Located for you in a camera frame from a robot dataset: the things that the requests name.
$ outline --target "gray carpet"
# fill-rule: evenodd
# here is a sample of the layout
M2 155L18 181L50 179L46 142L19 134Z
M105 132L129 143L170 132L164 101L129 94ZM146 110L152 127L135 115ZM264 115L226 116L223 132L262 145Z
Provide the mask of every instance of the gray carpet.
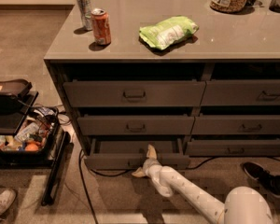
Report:
M39 92L36 104L61 105L43 58L68 12L66 9L0 10L0 80L25 78L31 81L32 90ZM64 128L70 132L74 146L73 150L68 148L64 157L54 204L41 205L50 169L0 170L0 192L11 187L18 193L14 204L2 215L5 221L0 223L207 223L179 193L163 198L147 178L133 177L131 172L109 176L121 171L102 171L106 176L97 175L82 162L93 215L78 168L80 145L71 126ZM189 166L195 167L204 160L190 158ZM273 223L280 224L280 200L247 178L240 167L244 161L256 161L272 174L280 175L280 161L268 158L217 158L195 170L180 172L222 202L233 188L248 186L257 190L271 208Z

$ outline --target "dresser top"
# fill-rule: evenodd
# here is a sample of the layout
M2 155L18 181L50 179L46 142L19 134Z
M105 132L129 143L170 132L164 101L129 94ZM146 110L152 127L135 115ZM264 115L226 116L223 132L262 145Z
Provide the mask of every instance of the dresser top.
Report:
M210 8L211 0L91 0L109 13L112 42L98 46L93 31L84 31L77 3L54 39L45 60L62 61L280 61L280 13L271 0L258 0L240 13ZM140 27L183 15L199 25L194 37L165 51L150 49Z

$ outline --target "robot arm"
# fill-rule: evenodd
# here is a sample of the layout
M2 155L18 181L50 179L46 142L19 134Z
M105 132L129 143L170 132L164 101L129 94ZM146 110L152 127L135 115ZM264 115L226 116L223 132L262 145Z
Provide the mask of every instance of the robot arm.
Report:
M133 176L151 179L160 195L171 197L174 190L211 224L273 224L271 209L263 197L248 187L233 189L222 203L169 166L161 166L152 145L148 145L147 160Z

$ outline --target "plastic bag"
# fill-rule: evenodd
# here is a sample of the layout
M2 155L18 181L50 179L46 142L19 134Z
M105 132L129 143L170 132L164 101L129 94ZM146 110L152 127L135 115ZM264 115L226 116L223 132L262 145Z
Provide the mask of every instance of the plastic bag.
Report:
M151 48L164 50L193 36L198 29L199 26L191 19L176 16L156 25L141 27L139 34Z

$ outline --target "orange soda can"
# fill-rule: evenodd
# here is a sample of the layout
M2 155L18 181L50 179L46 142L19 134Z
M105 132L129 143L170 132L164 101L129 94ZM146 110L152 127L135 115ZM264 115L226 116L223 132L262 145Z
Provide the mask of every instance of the orange soda can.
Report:
M111 43L111 33L109 25L109 15L100 8L95 8L91 12L92 30L94 40L98 45L108 45Z

